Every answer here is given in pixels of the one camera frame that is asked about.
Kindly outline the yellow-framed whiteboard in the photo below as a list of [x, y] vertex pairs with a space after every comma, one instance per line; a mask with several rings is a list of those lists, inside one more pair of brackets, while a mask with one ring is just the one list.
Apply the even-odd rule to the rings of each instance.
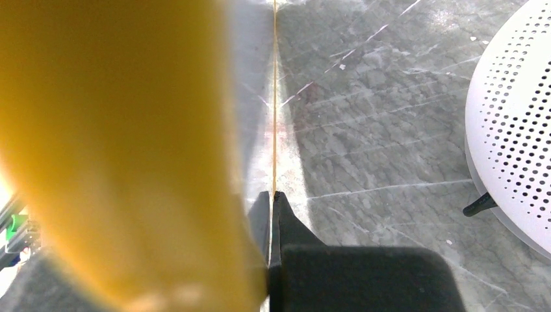
[[120, 311], [257, 311], [229, 1], [2, 1], [1, 169]]

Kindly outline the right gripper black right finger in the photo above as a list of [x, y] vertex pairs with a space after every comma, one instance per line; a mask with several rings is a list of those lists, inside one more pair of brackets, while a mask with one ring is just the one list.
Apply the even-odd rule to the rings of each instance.
[[276, 191], [272, 216], [272, 267], [281, 263], [281, 249], [288, 244], [324, 246], [324, 243], [294, 214], [286, 194]]

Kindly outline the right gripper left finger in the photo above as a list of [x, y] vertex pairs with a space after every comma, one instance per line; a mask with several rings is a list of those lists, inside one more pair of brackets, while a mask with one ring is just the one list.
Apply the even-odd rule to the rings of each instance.
[[271, 219], [270, 195], [268, 191], [258, 194], [248, 211], [251, 235], [259, 248], [264, 262], [269, 263]]

